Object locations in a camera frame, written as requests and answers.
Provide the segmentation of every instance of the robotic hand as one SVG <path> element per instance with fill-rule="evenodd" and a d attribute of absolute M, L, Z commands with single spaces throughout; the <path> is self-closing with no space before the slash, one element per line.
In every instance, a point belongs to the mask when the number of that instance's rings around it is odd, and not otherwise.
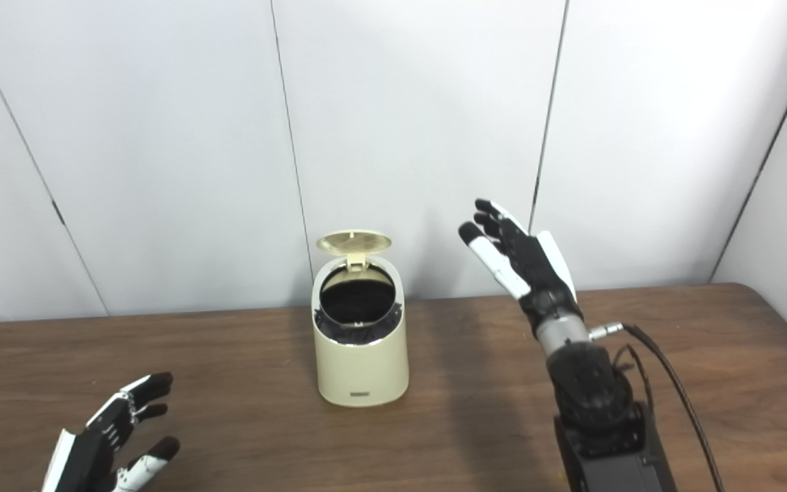
<path fill-rule="evenodd" d="M 624 366 L 613 364 L 606 348 L 593 343 L 622 324 L 588 332 L 551 233 L 530 236 L 488 200 L 476 200 L 475 208 L 475 222 L 458 232 L 518 300 L 547 356 L 560 411 L 555 433 L 572 491 L 675 491 L 652 410 L 634 401 Z"/>
<path fill-rule="evenodd" d="M 171 384 L 169 372 L 144 376 L 112 395 L 87 421 L 84 432 L 74 435 L 63 429 L 41 492 L 135 492 L 143 487 L 177 454 L 178 440 L 165 437 L 147 454 L 111 472 L 113 456 L 137 424 L 169 410 L 165 404 L 149 404 L 168 395 Z"/>

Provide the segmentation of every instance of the wall seam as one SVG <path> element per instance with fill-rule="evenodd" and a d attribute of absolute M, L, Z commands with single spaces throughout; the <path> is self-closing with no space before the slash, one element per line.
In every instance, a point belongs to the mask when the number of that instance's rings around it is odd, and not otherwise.
<path fill-rule="evenodd" d="M 712 273 L 709 274 L 709 282 L 712 282 L 713 278 L 715 278 L 715 274 L 719 270 L 719 265 L 721 265 L 721 259 L 724 258 L 725 252 L 728 251 L 728 247 L 730 246 L 731 240 L 734 238 L 734 233 L 736 232 L 736 228 L 740 225 L 740 220 L 743 218 L 743 214 L 746 211 L 746 206 L 749 206 L 749 200 L 752 199 L 752 193 L 755 192 L 755 187 L 758 184 L 758 180 L 761 178 L 761 174 L 764 171 L 765 166 L 767 165 L 767 161 L 773 152 L 773 147 L 775 147 L 775 143 L 777 143 L 777 139 L 779 138 L 779 134 L 782 131 L 782 128 L 785 126 L 785 121 L 787 120 L 787 106 L 785 107 L 785 112 L 783 112 L 782 118 L 779 120 L 779 124 L 775 129 L 773 137 L 771 138 L 771 142 L 767 146 L 767 152 L 764 153 L 764 157 L 761 160 L 761 165 L 758 166 L 758 170 L 755 173 L 755 178 L 752 180 L 752 184 L 749 187 L 749 193 L 746 193 L 746 198 L 743 200 L 743 205 L 740 206 L 740 212 L 736 215 L 736 220 L 734 221 L 734 225 L 731 227 L 730 232 L 728 232 L 728 237 L 725 240 L 724 246 L 721 247 L 721 252 L 719 252 L 719 257 L 715 261 L 715 266 L 713 266 Z"/>

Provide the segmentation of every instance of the cream trash can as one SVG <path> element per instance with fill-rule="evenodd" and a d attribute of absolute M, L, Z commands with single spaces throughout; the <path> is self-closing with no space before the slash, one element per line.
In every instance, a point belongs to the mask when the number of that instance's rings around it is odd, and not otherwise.
<path fill-rule="evenodd" d="M 391 245 L 384 234 L 334 232 L 318 248 L 338 258 L 315 277 L 312 320 L 318 389 L 335 405 L 383 405 L 409 386 L 406 309 L 400 274 L 370 254 Z"/>

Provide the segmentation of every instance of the robot finger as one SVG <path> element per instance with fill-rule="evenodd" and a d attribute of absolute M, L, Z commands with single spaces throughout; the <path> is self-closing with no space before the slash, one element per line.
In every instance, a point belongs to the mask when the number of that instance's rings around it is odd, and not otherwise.
<path fill-rule="evenodd" d="M 497 203 L 479 198 L 475 200 L 475 208 L 480 212 L 485 212 L 485 214 L 490 215 L 497 222 L 508 219 L 527 234 L 527 230 L 521 225 L 521 222 L 518 222 L 518 219 L 516 219 L 514 215 L 510 214 L 505 208 L 502 208 L 502 206 L 497 205 Z"/>
<path fill-rule="evenodd" d="M 141 408 L 147 405 L 151 400 L 168 395 L 171 391 L 172 381 L 171 372 L 148 374 L 122 387 L 121 392 L 131 395 L 135 402 L 135 406 Z"/>
<path fill-rule="evenodd" d="M 516 274 L 512 270 L 512 264 L 509 263 L 509 258 L 499 251 L 494 243 L 488 239 L 487 236 L 482 234 L 478 226 L 473 222 L 465 222 L 460 226 L 457 232 L 460 238 L 472 249 L 472 252 L 478 256 L 484 266 L 491 271 L 494 279 L 506 292 L 509 292 L 515 299 L 521 299 L 530 293 L 530 286 L 525 282 L 524 278 Z"/>
<path fill-rule="evenodd" d="M 118 468 L 94 486 L 96 492 L 135 492 L 153 479 L 181 449 L 181 443 L 173 437 L 165 437 L 153 448 L 127 466 Z"/>
<path fill-rule="evenodd" d="M 137 418 L 139 422 L 143 422 L 148 418 L 165 415 L 167 411 L 169 411 L 169 405 L 166 404 L 149 405 L 135 412 L 135 418 Z"/>
<path fill-rule="evenodd" d="M 497 221 L 493 220 L 490 215 L 484 212 L 475 212 L 475 215 L 472 216 L 472 220 L 475 221 L 476 224 L 482 226 L 482 228 L 484 228 L 484 233 L 488 236 L 494 239 L 500 238 L 500 225 Z"/>

